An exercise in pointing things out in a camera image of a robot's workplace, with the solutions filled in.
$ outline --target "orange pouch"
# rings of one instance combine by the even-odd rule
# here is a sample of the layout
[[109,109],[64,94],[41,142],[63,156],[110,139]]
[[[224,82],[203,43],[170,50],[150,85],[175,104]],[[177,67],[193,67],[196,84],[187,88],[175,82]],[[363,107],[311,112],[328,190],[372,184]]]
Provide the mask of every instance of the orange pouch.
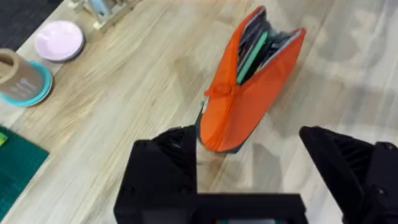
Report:
[[235,30],[205,92],[196,126],[198,138],[208,150],[235,153],[240,149],[275,100],[299,56],[305,29],[291,32],[288,41],[250,79],[236,84],[239,40],[246,24],[261,10],[264,6],[254,10]]

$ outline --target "cup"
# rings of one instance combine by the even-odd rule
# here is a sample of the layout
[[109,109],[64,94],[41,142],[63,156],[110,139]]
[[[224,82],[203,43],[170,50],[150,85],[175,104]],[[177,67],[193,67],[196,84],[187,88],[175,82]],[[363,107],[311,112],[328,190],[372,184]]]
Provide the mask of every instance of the cup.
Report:
[[0,93],[13,100],[27,101],[43,87],[43,76],[28,61],[12,50],[0,49]]

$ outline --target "gray fabric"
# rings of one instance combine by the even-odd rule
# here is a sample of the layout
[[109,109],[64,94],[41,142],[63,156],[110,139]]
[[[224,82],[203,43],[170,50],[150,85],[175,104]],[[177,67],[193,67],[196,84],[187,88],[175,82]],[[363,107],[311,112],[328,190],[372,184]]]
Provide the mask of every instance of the gray fabric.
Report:
[[17,50],[62,0],[0,0],[0,48]]

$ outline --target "pink plate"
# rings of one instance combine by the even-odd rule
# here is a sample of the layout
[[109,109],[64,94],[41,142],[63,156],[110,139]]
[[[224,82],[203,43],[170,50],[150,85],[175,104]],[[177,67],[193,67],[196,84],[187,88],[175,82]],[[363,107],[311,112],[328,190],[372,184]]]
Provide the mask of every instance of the pink plate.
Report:
[[53,21],[44,25],[35,36],[37,53],[52,61],[68,60],[82,49],[84,36],[80,28],[69,21]]

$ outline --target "wood grain surface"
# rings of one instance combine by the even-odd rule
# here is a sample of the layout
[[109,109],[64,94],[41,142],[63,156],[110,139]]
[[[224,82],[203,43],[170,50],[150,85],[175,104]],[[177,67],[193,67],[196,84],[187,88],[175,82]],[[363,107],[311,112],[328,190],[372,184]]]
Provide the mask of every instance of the wood grain surface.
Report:
[[396,0],[143,0],[105,34],[64,2],[49,21],[76,21],[87,38],[83,53],[63,65],[44,62],[29,39],[19,53],[51,68],[55,88],[33,108],[0,102],[0,124],[50,152],[2,223],[116,223],[133,142],[194,122],[234,28],[261,4],[277,29],[308,34],[240,152],[198,149],[200,191],[298,192],[310,223],[341,223],[298,131],[319,125],[398,143]]

